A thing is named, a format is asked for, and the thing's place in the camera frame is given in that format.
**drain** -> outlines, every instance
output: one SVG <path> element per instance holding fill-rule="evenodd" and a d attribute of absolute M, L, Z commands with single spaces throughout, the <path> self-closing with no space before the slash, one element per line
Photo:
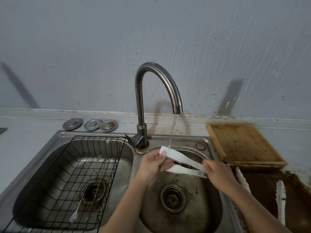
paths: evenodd
<path fill-rule="evenodd" d="M 93 179 L 82 188 L 81 194 L 85 204 L 99 202 L 105 195 L 107 184 L 102 179 Z"/>
<path fill-rule="evenodd" d="M 186 206 L 186 195 L 183 189 L 175 184 L 162 188 L 160 200 L 163 208 L 171 213 L 181 212 Z"/>

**water stream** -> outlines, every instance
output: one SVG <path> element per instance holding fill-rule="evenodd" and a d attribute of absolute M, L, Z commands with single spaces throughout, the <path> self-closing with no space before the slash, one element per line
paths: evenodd
<path fill-rule="evenodd" d="M 176 120 L 177 120 L 177 116 L 178 114 L 174 114 L 174 120 L 173 120 L 173 125 L 172 125 L 172 130 L 171 130 L 171 136 L 169 138 L 169 148 L 171 146 L 171 141 L 172 141 L 172 136 L 173 136 L 173 130 L 174 130 L 174 126 L 175 126 L 175 123 L 176 123 Z"/>

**faucet handle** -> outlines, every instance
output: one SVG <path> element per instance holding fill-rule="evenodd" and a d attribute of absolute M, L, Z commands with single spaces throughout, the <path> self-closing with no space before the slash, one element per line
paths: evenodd
<path fill-rule="evenodd" d="M 125 134 L 125 137 L 128 143 L 135 149 L 139 146 L 140 141 L 144 138 L 144 136 L 136 134 L 132 138 Z"/>

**dish rack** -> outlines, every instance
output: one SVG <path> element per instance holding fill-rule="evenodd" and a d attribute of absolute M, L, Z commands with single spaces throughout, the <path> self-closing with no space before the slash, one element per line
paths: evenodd
<path fill-rule="evenodd" d="M 45 169 L 41 180 L 15 202 L 4 232 L 98 232 L 124 143 L 124 137 L 76 136 L 63 151 L 53 151 L 33 175 Z"/>

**white tongs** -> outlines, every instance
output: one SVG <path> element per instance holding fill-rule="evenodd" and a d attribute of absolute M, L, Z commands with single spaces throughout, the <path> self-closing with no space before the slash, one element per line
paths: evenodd
<path fill-rule="evenodd" d="M 177 173 L 177 174 L 190 174 L 190 175 L 194 175 L 194 176 L 199 176 L 199 177 L 203 177 L 203 178 L 207 178 L 207 175 L 205 175 L 205 173 L 207 173 L 205 167 L 203 164 L 200 164 L 196 161 L 193 161 L 192 159 L 189 159 L 187 156 L 183 155 L 182 153 L 173 150 L 173 149 L 169 149 L 165 146 L 162 146 L 160 149 L 160 153 L 162 153 L 163 151 L 166 151 L 166 156 L 170 159 L 173 159 L 174 161 L 178 162 L 178 163 L 183 163 L 183 164 L 187 164 L 193 168 L 196 168 L 198 170 L 194 170 L 194 169 L 189 169 L 189 168 L 185 168 L 182 167 L 178 164 L 174 164 L 173 167 L 171 167 L 170 169 L 168 169 L 168 172 L 173 172 L 173 173 Z"/>

